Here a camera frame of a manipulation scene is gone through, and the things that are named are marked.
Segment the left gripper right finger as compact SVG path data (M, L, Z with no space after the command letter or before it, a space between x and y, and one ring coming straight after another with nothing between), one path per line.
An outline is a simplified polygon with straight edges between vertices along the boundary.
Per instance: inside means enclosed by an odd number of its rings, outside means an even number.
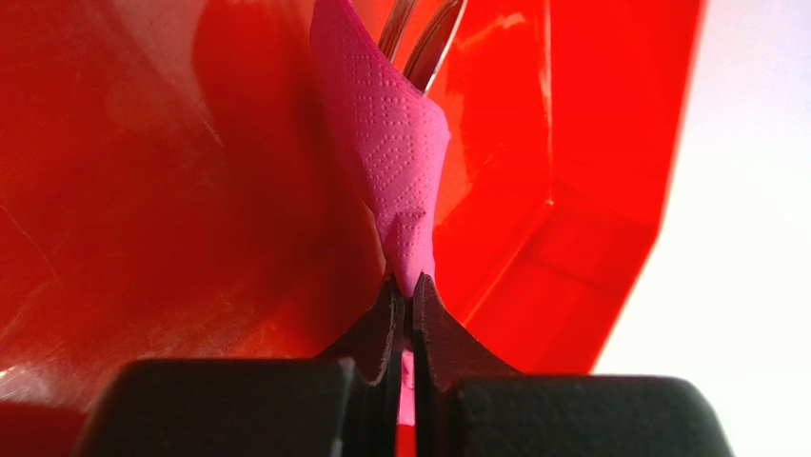
M416 454L480 456L476 421L465 412L464 382L521 373L493 354L447 310L423 273L412 302Z

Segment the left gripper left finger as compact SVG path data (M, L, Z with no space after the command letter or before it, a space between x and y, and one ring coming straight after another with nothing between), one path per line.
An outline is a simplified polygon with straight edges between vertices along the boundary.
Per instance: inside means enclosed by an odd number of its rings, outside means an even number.
M396 454L406 305L388 275L371 308L315 356L339 361L351 375L336 456Z

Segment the magenta paper napkin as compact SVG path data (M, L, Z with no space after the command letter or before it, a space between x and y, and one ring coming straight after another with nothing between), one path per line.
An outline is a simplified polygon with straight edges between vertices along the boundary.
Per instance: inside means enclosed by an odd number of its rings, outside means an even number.
M348 1L315 4L309 36L326 123L370 210L386 274L405 302L398 428L415 425L412 302L435 272L433 227L450 140L444 111L378 48Z

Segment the silver spoon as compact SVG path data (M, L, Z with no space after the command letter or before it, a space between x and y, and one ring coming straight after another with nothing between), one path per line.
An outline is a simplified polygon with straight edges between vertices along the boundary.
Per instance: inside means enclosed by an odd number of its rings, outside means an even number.
M443 62L465 14L467 0L447 0L436 9L409 54L404 77L426 95Z

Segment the silver fork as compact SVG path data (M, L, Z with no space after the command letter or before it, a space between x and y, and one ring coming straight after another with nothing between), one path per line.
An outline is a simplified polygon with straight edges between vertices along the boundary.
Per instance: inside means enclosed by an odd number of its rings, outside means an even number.
M418 0L395 0L378 40L378 48L393 63Z

